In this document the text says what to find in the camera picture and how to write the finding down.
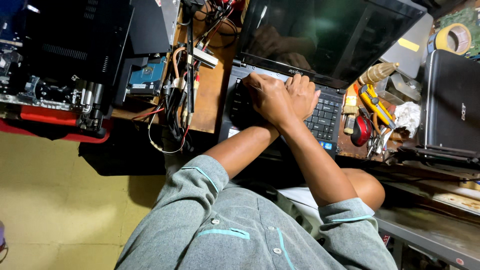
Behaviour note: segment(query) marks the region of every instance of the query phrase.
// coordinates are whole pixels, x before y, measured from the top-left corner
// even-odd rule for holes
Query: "acer laptop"
[[[261,119],[242,78],[302,74],[322,90],[304,123],[332,158],[345,89],[426,13],[410,0],[252,0],[246,8],[218,141]],[[262,157],[278,157],[274,148]]]
[[[480,65],[446,50],[427,57],[419,139],[422,145],[480,152]]]

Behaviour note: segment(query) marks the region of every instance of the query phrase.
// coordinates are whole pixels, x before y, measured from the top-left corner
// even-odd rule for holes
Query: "yellow floor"
[[[0,220],[10,248],[0,270],[115,266],[165,177],[100,176],[77,148],[0,132]]]

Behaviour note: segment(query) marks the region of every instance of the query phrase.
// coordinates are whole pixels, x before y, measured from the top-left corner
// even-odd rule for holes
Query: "crumpled paper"
[[[409,101],[397,106],[395,109],[395,125],[405,127],[410,131],[410,138],[413,138],[417,127],[420,125],[420,106]]]

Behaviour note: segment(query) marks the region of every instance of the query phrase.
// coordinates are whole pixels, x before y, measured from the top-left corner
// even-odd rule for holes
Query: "laptop screen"
[[[424,14],[409,0],[251,0],[237,56],[344,88]]]

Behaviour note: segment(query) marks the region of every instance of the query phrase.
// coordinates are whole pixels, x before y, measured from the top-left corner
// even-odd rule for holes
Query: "shirt cuff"
[[[372,217],[365,211],[360,198],[352,198],[319,207],[318,212],[324,224],[360,221]]]
[[[203,174],[214,186],[217,193],[229,182],[227,172],[218,161],[210,156],[200,155],[187,162],[180,170],[193,169]]]

